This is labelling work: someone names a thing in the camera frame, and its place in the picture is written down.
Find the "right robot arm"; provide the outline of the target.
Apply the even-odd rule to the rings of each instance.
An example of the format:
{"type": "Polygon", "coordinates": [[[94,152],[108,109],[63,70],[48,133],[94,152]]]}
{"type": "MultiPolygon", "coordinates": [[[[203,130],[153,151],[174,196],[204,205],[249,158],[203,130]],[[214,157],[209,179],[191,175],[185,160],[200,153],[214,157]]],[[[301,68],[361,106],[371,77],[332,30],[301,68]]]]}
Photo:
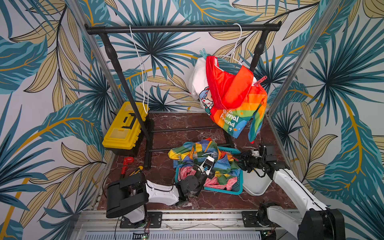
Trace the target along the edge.
{"type": "Polygon", "coordinates": [[[346,239],[343,214],[318,200],[285,163],[278,161],[274,146],[260,144],[256,150],[235,155],[235,159],[243,171],[256,173],[254,183],[258,187],[268,187],[266,180],[279,185],[301,214],[297,217],[277,204],[264,203],[254,217],[244,215],[244,223],[265,228],[277,225],[298,240],[346,239]]]}

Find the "rainbow striped jacket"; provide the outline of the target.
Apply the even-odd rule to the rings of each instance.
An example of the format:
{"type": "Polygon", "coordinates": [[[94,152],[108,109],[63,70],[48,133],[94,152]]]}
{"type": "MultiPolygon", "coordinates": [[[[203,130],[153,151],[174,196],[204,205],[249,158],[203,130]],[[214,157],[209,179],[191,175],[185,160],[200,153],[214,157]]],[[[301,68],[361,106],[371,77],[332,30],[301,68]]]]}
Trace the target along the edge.
{"type": "Polygon", "coordinates": [[[233,154],[219,149],[217,143],[208,138],[196,143],[186,142],[181,147],[173,148],[168,156],[174,161],[174,168],[201,165],[206,157],[211,156],[215,159],[213,173],[230,174],[234,177],[240,176],[238,160],[233,154]]]}

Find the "pink bear-print jacket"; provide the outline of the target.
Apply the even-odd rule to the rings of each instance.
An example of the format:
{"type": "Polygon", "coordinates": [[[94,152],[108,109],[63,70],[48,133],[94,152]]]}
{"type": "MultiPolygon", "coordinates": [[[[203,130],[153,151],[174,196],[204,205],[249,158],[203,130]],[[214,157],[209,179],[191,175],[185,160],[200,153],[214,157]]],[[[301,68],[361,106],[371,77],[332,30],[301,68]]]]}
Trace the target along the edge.
{"type": "MultiPolygon", "coordinates": [[[[188,176],[194,176],[196,171],[192,166],[181,167],[179,168],[179,173],[176,178],[178,181],[184,180],[188,176]]],[[[232,191],[235,183],[238,181],[239,176],[232,176],[230,174],[219,174],[215,175],[213,179],[206,179],[204,184],[205,188],[219,189],[232,191]]]]}

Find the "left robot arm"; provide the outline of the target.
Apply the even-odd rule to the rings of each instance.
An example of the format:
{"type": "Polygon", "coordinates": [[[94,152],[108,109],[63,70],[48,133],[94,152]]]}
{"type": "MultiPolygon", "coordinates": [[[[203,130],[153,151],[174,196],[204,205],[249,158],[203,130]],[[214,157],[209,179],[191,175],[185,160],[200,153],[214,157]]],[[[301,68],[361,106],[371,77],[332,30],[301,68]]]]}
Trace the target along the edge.
{"type": "Polygon", "coordinates": [[[215,177],[207,167],[195,165],[194,170],[194,175],[171,186],[152,183],[142,171],[108,184],[106,217],[125,217],[131,223],[138,223],[147,218],[148,203],[167,206],[184,204],[190,197],[200,194],[207,179],[215,177]]]}

